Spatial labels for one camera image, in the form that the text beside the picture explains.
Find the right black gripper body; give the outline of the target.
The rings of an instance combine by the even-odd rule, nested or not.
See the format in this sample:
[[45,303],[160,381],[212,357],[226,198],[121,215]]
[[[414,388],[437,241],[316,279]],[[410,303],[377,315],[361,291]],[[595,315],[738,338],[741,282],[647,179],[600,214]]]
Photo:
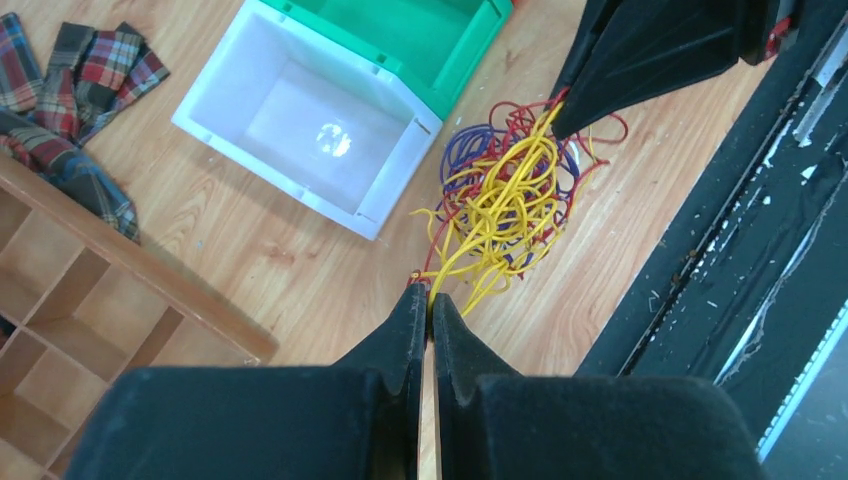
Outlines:
[[740,58],[757,65],[791,46],[797,38],[800,0],[744,1]]

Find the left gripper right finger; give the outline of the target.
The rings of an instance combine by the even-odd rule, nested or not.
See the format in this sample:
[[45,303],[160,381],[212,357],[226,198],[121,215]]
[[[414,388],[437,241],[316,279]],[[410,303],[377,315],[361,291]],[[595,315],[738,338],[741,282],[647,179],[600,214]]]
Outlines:
[[525,376],[431,306],[443,479],[762,479],[728,395],[693,377]]

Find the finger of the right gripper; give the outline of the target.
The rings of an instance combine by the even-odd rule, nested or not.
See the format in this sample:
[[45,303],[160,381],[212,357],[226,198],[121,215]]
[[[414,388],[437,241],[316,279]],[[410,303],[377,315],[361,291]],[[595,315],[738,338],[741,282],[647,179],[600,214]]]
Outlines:
[[604,116],[718,76],[741,53],[739,1],[589,1],[555,82],[563,139]]

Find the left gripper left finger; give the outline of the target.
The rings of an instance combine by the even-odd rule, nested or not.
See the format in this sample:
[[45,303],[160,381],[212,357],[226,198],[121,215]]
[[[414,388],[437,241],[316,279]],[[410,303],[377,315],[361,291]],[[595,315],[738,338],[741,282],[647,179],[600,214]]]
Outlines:
[[143,367],[97,405],[69,479],[413,479],[427,293],[324,366]]

